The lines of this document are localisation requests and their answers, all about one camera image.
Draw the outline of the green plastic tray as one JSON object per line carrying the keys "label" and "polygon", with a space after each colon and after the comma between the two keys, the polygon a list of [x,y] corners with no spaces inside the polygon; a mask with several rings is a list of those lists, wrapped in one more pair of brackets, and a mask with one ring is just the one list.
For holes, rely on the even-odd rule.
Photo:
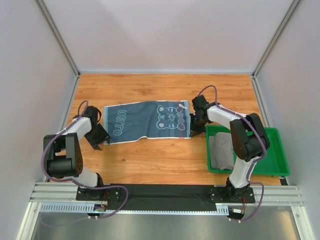
{"label": "green plastic tray", "polygon": [[[288,166],[287,158],[285,155],[279,131],[276,128],[266,127],[265,132],[269,139],[270,147],[267,150],[267,156],[256,164],[253,170],[253,174],[266,176],[289,176],[290,169]],[[211,150],[209,137],[215,136],[217,133],[230,134],[231,131],[221,125],[206,126],[205,138],[207,151],[207,169],[210,173],[230,174],[232,172],[231,170],[220,170],[214,168],[211,164]]]}

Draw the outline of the blue patterned towel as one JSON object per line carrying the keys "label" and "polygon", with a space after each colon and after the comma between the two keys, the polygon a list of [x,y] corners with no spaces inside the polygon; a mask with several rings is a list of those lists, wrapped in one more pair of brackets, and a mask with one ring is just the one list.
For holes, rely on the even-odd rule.
{"label": "blue patterned towel", "polygon": [[103,127],[110,135],[111,145],[143,138],[189,139],[189,101],[155,100],[105,106]]}

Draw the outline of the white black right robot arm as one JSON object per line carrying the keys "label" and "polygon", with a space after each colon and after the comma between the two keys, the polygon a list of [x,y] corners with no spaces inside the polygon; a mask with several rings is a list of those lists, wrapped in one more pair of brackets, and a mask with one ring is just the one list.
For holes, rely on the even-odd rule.
{"label": "white black right robot arm", "polygon": [[233,151],[236,154],[234,168],[223,187],[212,189],[212,198],[217,203],[253,203],[251,175],[256,163],[267,155],[270,141],[260,117],[234,112],[217,102],[209,103],[203,95],[192,100],[194,113],[190,115],[190,131],[203,133],[206,124],[218,123],[231,133]]}

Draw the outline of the grey terry towel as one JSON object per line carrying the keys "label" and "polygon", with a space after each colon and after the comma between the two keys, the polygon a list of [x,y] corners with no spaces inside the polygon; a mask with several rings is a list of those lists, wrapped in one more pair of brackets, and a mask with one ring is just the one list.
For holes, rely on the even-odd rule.
{"label": "grey terry towel", "polygon": [[235,166],[232,136],[227,132],[218,132],[209,136],[210,165],[214,170],[230,170]]}

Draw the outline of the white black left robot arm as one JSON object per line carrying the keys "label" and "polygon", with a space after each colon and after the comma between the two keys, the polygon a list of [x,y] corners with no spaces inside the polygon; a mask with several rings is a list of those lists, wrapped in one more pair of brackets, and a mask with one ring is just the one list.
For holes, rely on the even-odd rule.
{"label": "white black left robot arm", "polygon": [[65,129],[43,138],[41,168],[49,180],[73,182],[82,189],[105,188],[102,177],[84,166],[80,147],[83,138],[94,150],[99,151],[101,144],[110,143],[110,135],[99,123],[101,116],[98,108],[87,106]]}

